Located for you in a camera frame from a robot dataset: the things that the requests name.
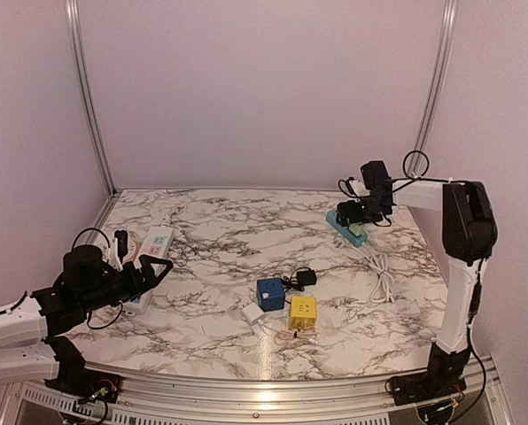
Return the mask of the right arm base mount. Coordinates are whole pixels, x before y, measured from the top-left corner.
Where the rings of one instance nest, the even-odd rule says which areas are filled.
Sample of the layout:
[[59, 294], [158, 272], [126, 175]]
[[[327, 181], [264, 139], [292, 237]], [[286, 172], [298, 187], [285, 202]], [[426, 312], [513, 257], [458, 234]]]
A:
[[435, 378], [428, 372], [393, 376], [384, 384], [384, 389], [392, 396], [396, 406], [444, 398], [466, 388], [467, 384], [461, 375]]

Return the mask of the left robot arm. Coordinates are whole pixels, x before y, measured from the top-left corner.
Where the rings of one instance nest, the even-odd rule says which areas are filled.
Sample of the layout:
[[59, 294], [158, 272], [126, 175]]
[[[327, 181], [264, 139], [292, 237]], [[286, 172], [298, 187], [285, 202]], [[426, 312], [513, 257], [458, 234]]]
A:
[[156, 288], [173, 267], [169, 259], [144, 254], [137, 264], [116, 268], [95, 245], [74, 247], [50, 287], [0, 308], [0, 385], [42, 379], [65, 392], [86, 393], [94, 378], [66, 332], [96, 310]]

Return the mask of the green usb charger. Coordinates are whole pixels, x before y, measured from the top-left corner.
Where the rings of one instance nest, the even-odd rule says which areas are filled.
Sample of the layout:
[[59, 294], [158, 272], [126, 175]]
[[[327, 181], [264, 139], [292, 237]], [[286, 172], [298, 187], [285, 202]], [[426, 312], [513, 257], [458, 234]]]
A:
[[363, 223], [353, 223], [350, 224], [348, 230], [351, 234], [356, 237], [360, 237], [365, 234], [365, 226]]

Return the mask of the white usb charger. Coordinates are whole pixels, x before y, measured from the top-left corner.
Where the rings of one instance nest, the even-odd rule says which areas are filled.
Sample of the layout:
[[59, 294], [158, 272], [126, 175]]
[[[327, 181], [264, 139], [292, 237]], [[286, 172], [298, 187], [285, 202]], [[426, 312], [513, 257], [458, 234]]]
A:
[[242, 308], [241, 314], [243, 318], [250, 324], [254, 325], [260, 323], [265, 317], [265, 312], [257, 304], [249, 304]]

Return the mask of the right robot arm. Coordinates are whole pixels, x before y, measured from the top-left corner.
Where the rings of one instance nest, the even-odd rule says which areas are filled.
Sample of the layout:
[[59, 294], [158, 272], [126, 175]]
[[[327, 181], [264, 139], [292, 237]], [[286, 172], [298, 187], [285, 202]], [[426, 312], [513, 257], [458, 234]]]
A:
[[382, 160], [361, 166], [361, 177], [360, 182], [353, 177], [338, 182], [348, 197], [335, 212], [341, 228], [388, 220], [395, 206], [434, 211], [441, 217], [448, 264], [446, 310], [427, 370], [417, 379], [425, 395], [437, 397], [462, 375], [474, 354], [471, 330], [480, 307], [482, 275], [498, 238], [491, 202], [482, 182], [426, 174], [393, 179]]

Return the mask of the teal power strip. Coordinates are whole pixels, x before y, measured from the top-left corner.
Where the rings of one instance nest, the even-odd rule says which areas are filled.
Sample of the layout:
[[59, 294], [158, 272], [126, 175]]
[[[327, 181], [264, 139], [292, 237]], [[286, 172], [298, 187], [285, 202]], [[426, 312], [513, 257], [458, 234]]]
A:
[[356, 237], [349, 232], [348, 228], [338, 225], [335, 210], [329, 210], [326, 213], [326, 221], [358, 250], [358, 253], [367, 260], [370, 269], [376, 274], [377, 283], [370, 292], [369, 301], [373, 304], [393, 303], [395, 301], [393, 293], [395, 279], [390, 272], [388, 256], [371, 247], [366, 230], [364, 235]]

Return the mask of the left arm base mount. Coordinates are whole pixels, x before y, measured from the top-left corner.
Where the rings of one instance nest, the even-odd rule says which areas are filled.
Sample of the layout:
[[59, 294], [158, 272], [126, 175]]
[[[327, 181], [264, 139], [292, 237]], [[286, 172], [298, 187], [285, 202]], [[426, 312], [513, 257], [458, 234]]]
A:
[[46, 387], [77, 397], [82, 403], [101, 399], [115, 403], [119, 396], [121, 376], [84, 368], [60, 372], [55, 379], [45, 380]]

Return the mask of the blue cube socket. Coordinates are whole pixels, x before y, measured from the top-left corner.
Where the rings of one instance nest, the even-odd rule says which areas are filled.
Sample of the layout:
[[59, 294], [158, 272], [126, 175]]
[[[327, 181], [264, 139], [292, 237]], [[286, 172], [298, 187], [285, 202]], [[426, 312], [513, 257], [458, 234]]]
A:
[[265, 312], [283, 310], [285, 292], [280, 278], [260, 279], [256, 282], [256, 295], [260, 309]]

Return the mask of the black power adapter with cable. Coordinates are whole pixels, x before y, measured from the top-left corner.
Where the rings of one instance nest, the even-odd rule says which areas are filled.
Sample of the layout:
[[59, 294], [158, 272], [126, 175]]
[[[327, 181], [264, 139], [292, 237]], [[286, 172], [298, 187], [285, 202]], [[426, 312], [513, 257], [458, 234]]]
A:
[[280, 281], [285, 293], [294, 290], [303, 292], [307, 286], [316, 285], [317, 275], [314, 269], [301, 267], [293, 271], [289, 276], [281, 276]]

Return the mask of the yellow cube socket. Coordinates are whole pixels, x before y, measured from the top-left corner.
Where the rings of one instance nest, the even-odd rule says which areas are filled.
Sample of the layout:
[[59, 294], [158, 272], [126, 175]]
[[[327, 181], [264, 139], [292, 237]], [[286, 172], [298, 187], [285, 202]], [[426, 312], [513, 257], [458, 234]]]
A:
[[315, 297], [294, 296], [291, 298], [289, 330], [301, 331], [315, 327], [317, 301]]

